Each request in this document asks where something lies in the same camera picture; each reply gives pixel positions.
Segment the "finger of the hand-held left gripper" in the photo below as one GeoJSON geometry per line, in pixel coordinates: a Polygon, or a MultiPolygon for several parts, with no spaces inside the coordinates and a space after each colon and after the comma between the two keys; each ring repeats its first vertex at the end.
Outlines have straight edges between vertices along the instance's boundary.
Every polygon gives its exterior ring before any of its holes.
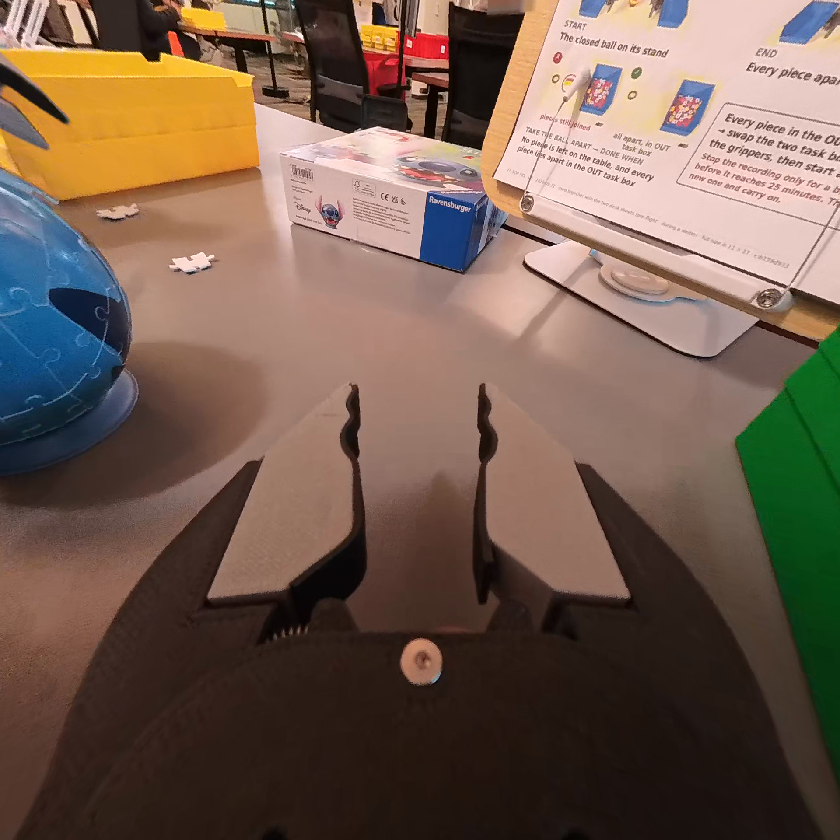
{"type": "MultiPolygon", "coordinates": [[[[67,115],[30,80],[23,71],[1,56],[1,89],[10,88],[27,102],[63,124],[69,124],[67,115]]],[[[27,142],[41,150],[49,149],[49,144],[36,127],[29,121],[20,108],[1,97],[1,130],[27,142]]]]}

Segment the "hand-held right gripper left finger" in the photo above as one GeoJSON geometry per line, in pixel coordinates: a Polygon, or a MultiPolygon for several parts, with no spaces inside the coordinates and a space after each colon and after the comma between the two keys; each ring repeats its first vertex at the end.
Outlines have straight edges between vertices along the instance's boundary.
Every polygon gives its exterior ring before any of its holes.
{"type": "Polygon", "coordinates": [[[357,384],[343,384],[266,451],[206,599],[264,606],[260,640],[303,635],[316,605],[365,575],[357,384]]]}

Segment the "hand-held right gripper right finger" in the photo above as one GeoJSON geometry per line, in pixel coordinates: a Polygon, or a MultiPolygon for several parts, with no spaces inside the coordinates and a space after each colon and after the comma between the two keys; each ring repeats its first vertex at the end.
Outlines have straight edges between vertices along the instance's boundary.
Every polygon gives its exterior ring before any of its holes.
{"type": "Polygon", "coordinates": [[[479,386],[474,582],[547,624],[567,604],[626,607],[631,594],[579,467],[493,384],[479,386]]]}

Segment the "blue puzzle ball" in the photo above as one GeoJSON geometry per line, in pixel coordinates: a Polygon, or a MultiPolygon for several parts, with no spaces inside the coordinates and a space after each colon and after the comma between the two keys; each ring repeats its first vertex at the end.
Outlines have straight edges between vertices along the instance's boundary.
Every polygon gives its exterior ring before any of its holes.
{"type": "Polygon", "coordinates": [[[96,407],[132,342],[129,300],[49,197],[2,171],[1,446],[96,407]]]}

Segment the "blue round ball stand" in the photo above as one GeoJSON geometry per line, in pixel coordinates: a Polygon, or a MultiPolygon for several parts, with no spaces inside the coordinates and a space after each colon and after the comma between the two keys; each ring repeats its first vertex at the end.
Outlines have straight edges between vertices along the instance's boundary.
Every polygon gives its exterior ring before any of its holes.
{"type": "Polygon", "coordinates": [[[130,417],[140,394],[123,371],[101,402],[63,427],[1,446],[1,476],[17,476],[54,466],[99,445],[130,417]]]}

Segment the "white and blue puzzle box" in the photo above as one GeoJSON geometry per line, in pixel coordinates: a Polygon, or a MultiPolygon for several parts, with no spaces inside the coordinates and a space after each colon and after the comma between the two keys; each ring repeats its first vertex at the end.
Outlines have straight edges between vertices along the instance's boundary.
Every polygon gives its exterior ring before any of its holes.
{"type": "Polygon", "coordinates": [[[280,154],[294,224],[464,273],[508,215],[488,197],[481,152],[369,128],[280,154]]]}

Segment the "yellow plastic bin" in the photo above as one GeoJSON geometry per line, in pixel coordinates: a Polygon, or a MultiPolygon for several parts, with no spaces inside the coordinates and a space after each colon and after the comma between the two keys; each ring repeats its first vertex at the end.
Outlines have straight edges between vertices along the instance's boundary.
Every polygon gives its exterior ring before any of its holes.
{"type": "Polygon", "coordinates": [[[59,200],[259,165],[252,76],[193,60],[94,49],[4,49],[2,57],[69,118],[15,91],[49,145],[2,132],[2,167],[59,200]]]}

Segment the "wooden background table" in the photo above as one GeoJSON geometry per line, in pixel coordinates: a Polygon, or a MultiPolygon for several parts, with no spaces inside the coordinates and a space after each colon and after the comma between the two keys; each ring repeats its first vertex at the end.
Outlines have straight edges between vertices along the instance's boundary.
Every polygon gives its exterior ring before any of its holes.
{"type": "Polygon", "coordinates": [[[217,46],[226,46],[234,50],[235,66],[238,72],[249,73],[246,53],[255,52],[265,55],[269,69],[275,73],[275,63],[271,54],[272,38],[270,35],[247,33],[233,29],[203,28],[194,24],[180,23],[180,29],[189,34],[204,37],[217,46]]]}

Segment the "instruction sheet on stand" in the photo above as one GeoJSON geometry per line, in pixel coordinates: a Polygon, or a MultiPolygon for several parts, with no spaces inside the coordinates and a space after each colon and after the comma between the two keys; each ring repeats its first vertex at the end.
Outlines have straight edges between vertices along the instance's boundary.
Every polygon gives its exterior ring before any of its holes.
{"type": "Polygon", "coordinates": [[[484,183],[500,207],[560,242],[528,255],[538,276],[673,350],[711,358],[759,322],[811,340],[838,324],[838,304],[743,273],[606,222],[495,176],[558,2],[531,2],[483,145],[484,183]]]}

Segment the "green plastic bin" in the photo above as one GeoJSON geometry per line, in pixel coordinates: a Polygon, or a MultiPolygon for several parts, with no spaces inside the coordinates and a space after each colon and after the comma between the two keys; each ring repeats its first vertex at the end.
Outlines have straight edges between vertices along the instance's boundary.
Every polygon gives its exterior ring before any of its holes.
{"type": "Polygon", "coordinates": [[[835,776],[839,776],[839,331],[736,439],[835,776]]]}

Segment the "black office chair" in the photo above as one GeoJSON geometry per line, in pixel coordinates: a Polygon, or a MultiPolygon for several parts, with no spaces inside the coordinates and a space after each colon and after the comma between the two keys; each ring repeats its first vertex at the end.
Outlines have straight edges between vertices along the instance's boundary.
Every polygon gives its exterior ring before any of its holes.
{"type": "Polygon", "coordinates": [[[365,55],[351,1],[295,2],[310,71],[310,117],[352,133],[372,126],[413,127],[398,55],[365,55]]]}
{"type": "Polygon", "coordinates": [[[448,104],[442,141],[481,149],[517,43],[517,2],[448,7],[448,104]]]}

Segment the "stack of red bins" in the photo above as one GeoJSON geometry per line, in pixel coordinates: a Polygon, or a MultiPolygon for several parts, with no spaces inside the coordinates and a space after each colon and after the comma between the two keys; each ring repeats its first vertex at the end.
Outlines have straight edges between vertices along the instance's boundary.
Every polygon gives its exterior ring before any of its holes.
{"type": "MultiPolygon", "coordinates": [[[[381,95],[380,88],[396,85],[399,69],[399,49],[400,46],[395,53],[363,50],[371,95],[381,95]]],[[[425,62],[429,60],[443,61],[444,67],[448,67],[448,52],[448,37],[446,35],[420,33],[415,36],[407,36],[402,60],[403,77],[408,78],[410,69],[424,66],[424,64],[417,64],[418,60],[425,62]]]]}

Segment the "printed instruction sheet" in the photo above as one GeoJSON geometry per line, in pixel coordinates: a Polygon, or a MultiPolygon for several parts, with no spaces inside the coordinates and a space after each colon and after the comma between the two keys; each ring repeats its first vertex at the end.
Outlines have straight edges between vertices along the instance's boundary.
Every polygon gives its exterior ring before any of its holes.
{"type": "Polygon", "coordinates": [[[838,2],[558,2],[495,176],[838,304],[838,2]]]}

